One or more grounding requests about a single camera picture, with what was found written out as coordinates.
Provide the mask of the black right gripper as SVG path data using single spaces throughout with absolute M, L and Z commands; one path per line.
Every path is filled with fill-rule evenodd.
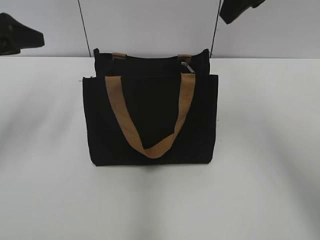
M 257 8 L 265 0 L 224 0 L 220 8 L 219 16 L 228 25 L 235 21 L 249 8 Z

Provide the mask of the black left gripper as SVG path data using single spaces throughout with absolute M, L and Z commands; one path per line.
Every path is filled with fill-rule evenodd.
M 17 55 L 22 49 L 41 48 L 45 45 L 43 33 L 29 28 L 9 14 L 0 14 L 0 55 Z

